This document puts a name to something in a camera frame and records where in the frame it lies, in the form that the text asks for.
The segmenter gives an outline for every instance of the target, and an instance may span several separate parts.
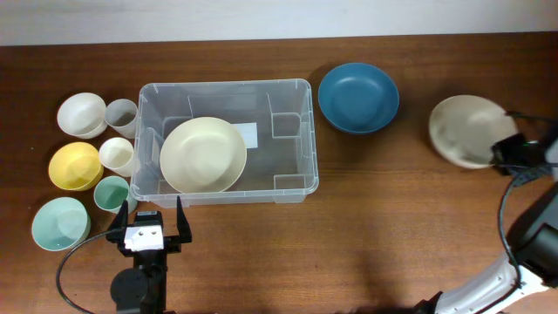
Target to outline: bowl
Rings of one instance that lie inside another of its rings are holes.
[[[230,188],[246,165],[244,139],[225,120],[203,117],[177,126],[160,150],[160,169],[182,193],[221,192]]]
[[[60,129],[80,139],[92,139],[106,130],[105,101],[98,95],[82,92],[68,98],[58,109]]]
[[[64,190],[85,191],[103,176],[99,152],[91,144],[74,142],[60,148],[49,164],[49,176]]]
[[[489,99],[472,95],[440,102],[432,110],[428,132],[439,154],[468,169],[490,167],[492,146],[518,133],[504,109]]]
[[[399,108],[395,83],[376,66],[340,65],[325,75],[318,89],[325,118],[337,129],[352,134],[373,133],[387,126]]]
[[[59,251],[84,241],[90,229],[91,220],[84,205],[71,197],[60,197],[38,210],[31,235],[42,249]]]

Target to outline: wood grain surface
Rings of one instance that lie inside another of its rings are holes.
[[[396,119],[368,136],[337,131],[318,109],[323,75],[352,61],[384,69],[401,95]],[[168,258],[168,309],[327,314],[413,306],[478,274],[502,252],[496,210],[509,179],[437,155],[429,112],[445,98],[474,94],[506,109],[558,114],[558,33],[0,48],[0,311],[73,312],[54,283],[65,252],[41,250],[31,238],[44,203],[81,200],[91,235],[113,218],[95,207],[92,190],[65,192],[49,181],[52,154],[77,140],[56,123],[64,99],[88,91],[107,103],[137,101],[152,82],[272,78],[312,84],[320,186],[301,204],[189,208],[194,242]],[[544,129],[520,127],[533,139]],[[112,136],[107,129],[88,141],[99,147]],[[549,183],[513,193],[507,226]],[[174,234],[174,211],[162,211]],[[111,281],[131,265],[114,245],[96,242],[69,261],[63,286],[85,308],[114,312]],[[557,293],[509,311],[556,313]]]

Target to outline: gray plastic container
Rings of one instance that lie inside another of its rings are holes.
[[[174,208],[177,195],[185,207],[303,201],[319,183],[311,94],[300,78],[145,85],[139,92],[131,194],[163,208]],[[257,147],[248,148],[241,177],[225,192],[183,194],[160,171],[167,136],[199,117],[256,123]]]

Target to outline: white plate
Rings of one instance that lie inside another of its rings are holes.
[[[182,193],[221,192],[241,176],[246,158],[246,144],[233,125],[204,117],[186,121],[168,135],[160,169]]]
[[[429,132],[439,154],[469,169],[489,167],[492,145],[518,133],[504,109],[491,100],[470,95],[439,103],[432,110]]]

